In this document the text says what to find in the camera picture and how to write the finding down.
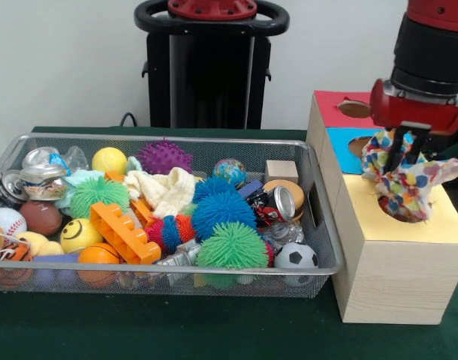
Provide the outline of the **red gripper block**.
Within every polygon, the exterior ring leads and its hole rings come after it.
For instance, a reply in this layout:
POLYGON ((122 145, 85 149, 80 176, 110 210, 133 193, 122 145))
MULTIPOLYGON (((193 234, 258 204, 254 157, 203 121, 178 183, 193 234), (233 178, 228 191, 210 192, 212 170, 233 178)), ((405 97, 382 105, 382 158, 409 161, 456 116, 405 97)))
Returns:
MULTIPOLYGON (((369 99, 373 123, 383 128, 419 128, 410 130, 411 148, 407 164, 416 164, 428 133, 452 135, 458 131, 458 94, 453 97, 426 97, 395 87, 388 79, 377 79, 369 99)), ((396 129, 387 157, 387 171, 394 171, 402 159, 404 130, 396 129)))

